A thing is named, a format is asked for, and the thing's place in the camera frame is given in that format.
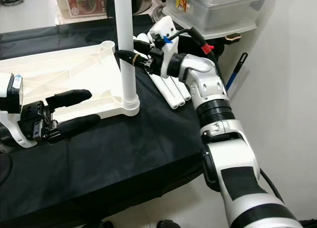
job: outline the red connector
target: red connector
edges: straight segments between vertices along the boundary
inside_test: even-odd
[[[206,55],[209,54],[212,50],[214,50],[214,46],[211,46],[209,44],[205,44],[201,48],[202,48],[204,54],[206,54]]]

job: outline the sticker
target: sticker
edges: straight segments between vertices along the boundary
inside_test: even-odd
[[[106,0],[67,0],[72,16],[106,13]]]
[[[22,83],[22,76],[16,75],[14,77],[14,81],[13,81],[12,87],[15,88],[15,89],[19,89],[19,88],[21,88],[21,83]]]
[[[188,0],[176,0],[176,8],[183,11],[184,13],[188,13],[188,11],[190,10]]]

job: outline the blue handle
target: blue handle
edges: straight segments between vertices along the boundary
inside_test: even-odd
[[[230,86],[232,85],[234,79],[236,78],[237,73],[233,72],[232,75],[230,76],[230,79],[226,85],[227,90],[230,88]]]

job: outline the white plastic stand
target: white plastic stand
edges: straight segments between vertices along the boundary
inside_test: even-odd
[[[53,118],[64,122],[98,114],[102,119],[119,114],[134,116],[139,108],[123,104],[121,73],[113,55],[114,42],[53,51],[0,61],[0,72],[23,77],[23,105],[69,90],[86,89],[92,97],[79,104],[57,108]]]
[[[131,0],[114,0],[115,18],[120,50],[133,51],[133,25]],[[129,63],[120,60],[123,97],[122,106],[133,116],[140,110],[140,101],[136,93],[135,69]]]

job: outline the white wall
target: white wall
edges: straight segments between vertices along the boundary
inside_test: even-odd
[[[317,2],[267,0],[258,24],[222,58],[228,77],[249,53],[231,105],[286,205],[317,218]]]

